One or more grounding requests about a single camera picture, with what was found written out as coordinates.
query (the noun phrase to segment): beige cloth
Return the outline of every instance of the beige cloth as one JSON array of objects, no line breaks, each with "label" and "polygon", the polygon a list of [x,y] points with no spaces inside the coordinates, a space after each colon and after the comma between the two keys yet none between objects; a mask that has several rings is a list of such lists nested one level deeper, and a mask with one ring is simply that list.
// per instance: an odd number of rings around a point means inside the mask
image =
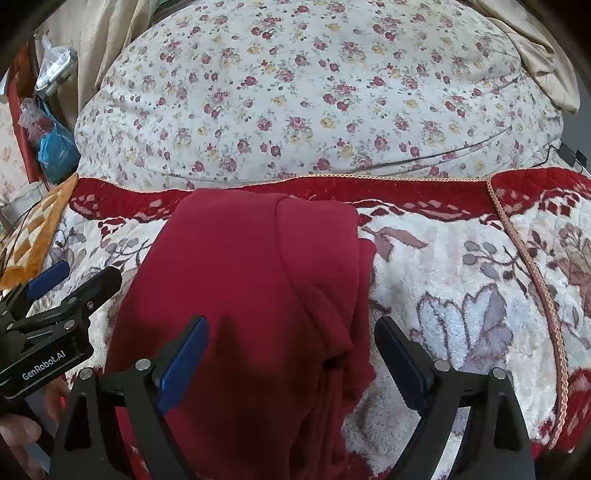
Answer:
[{"label": "beige cloth", "polygon": [[[67,0],[39,28],[53,46],[78,51],[78,72],[58,91],[70,129],[78,113],[99,90],[105,73],[121,50],[150,25],[156,0]],[[38,56],[43,56],[40,42]]]},{"label": "beige cloth", "polygon": [[580,106],[574,68],[552,34],[517,0],[468,0],[513,42],[527,70],[554,104],[576,113]]}]

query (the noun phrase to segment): orange checkered cushion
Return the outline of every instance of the orange checkered cushion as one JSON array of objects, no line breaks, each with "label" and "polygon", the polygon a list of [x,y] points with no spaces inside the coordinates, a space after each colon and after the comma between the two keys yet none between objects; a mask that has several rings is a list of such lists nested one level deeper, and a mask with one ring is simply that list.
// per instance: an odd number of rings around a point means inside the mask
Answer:
[{"label": "orange checkered cushion", "polygon": [[74,173],[48,192],[25,217],[22,228],[17,227],[5,242],[7,252],[12,254],[6,261],[6,269],[0,280],[0,290],[13,288],[39,275],[61,213],[68,204],[77,182],[78,174]]}]

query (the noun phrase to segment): blue plastic bag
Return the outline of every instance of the blue plastic bag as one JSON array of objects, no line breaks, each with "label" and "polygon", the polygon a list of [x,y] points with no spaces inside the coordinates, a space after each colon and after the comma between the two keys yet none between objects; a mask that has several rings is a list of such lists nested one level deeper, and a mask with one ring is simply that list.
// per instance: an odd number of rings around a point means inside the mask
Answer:
[{"label": "blue plastic bag", "polygon": [[53,131],[41,139],[37,160],[47,178],[58,184],[76,171],[80,153],[76,148],[74,135],[49,113],[47,107],[45,110],[54,126]]}]

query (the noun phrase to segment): leaf pattern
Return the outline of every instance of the leaf pattern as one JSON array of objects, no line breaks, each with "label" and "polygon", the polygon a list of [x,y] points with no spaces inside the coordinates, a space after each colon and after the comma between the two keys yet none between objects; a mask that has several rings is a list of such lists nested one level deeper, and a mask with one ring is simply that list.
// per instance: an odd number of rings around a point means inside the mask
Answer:
[{"label": "leaf pattern", "polygon": [[505,366],[513,342],[506,315],[506,301],[494,283],[474,296],[466,293],[461,307],[425,292],[417,304],[420,330],[412,330],[410,336],[433,359],[446,359],[462,371],[488,373]]},{"label": "leaf pattern", "polygon": [[410,232],[406,230],[398,230],[395,228],[390,227],[383,227],[382,229],[374,232],[371,228],[364,225],[361,227],[363,232],[371,233],[374,236],[374,243],[378,255],[382,257],[386,262],[390,261],[390,254],[394,249],[393,244],[390,242],[388,237],[395,238],[399,240],[404,245],[408,245],[409,247],[414,247],[417,249],[424,248],[427,246],[427,243],[419,240]]},{"label": "leaf pattern", "polygon": [[[583,229],[571,222],[567,222],[558,230],[559,245],[563,249],[560,255],[557,255],[554,249],[548,250],[548,242],[534,230],[531,232],[532,240],[528,241],[537,249],[544,252],[551,261],[546,266],[552,270],[558,269],[565,276],[568,285],[577,287],[581,298],[579,307],[582,310],[583,318],[579,315],[577,306],[570,308],[561,305],[556,298],[557,289],[548,285],[551,294],[554,297],[554,307],[557,312],[561,312],[561,324],[573,338],[577,339],[586,350],[591,349],[591,340],[588,338],[589,319],[591,319],[591,240],[583,234]],[[532,295],[538,310],[543,313],[544,308],[538,294]]]},{"label": "leaf pattern", "polygon": [[[491,280],[496,281],[501,278],[505,281],[515,280],[517,286],[523,292],[525,298],[527,298],[527,289],[519,276],[529,280],[530,274],[519,258],[517,252],[511,254],[507,250],[507,247],[503,246],[504,255],[509,259],[505,260],[496,256],[499,253],[499,250],[490,242],[482,242],[482,245],[480,245],[472,240],[467,240],[464,242],[464,248],[470,252],[462,256],[462,263],[464,265],[470,266],[480,263],[478,270]],[[501,268],[506,270],[503,270],[501,275],[499,275],[499,270]]]}]

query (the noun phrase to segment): plastic bag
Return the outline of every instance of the plastic bag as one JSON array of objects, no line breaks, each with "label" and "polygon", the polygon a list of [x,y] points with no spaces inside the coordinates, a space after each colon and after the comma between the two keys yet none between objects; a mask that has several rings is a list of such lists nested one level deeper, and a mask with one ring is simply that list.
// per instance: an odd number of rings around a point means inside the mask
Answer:
[{"label": "plastic bag", "polygon": [[47,35],[43,35],[41,44],[45,53],[39,67],[35,91],[43,97],[49,97],[74,72],[78,53],[72,47],[53,47]]},{"label": "plastic bag", "polygon": [[36,150],[39,150],[41,139],[53,131],[51,118],[30,98],[25,98],[21,103],[21,116],[18,118],[18,124],[27,129],[29,142],[35,145]]},{"label": "plastic bag", "polygon": [[76,171],[80,161],[74,135],[56,123],[53,131],[41,139],[37,160],[52,183],[61,183]]}]

